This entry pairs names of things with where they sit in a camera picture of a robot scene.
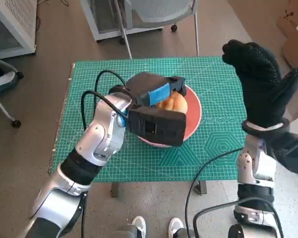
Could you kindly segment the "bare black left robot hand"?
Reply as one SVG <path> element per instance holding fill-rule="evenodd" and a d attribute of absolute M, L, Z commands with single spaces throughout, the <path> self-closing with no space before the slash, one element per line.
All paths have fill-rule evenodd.
<path fill-rule="evenodd" d="M 187 93 L 185 78 L 147 72 L 134 75 L 126 82 L 126 86 L 144 106 L 158 104 L 171 96 L 172 92 L 178 92 L 182 96 Z"/>

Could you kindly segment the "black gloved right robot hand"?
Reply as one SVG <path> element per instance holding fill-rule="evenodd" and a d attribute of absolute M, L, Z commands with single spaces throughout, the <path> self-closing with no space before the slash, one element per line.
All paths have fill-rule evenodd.
<path fill-rule="evenodd" d="M 275 56 L 255 42 L 228 41 L 222 59 L 241 82 L 247 121 L 263 128 L 280 124 L 298 87 L 298 68 L 281 76 Z"/>

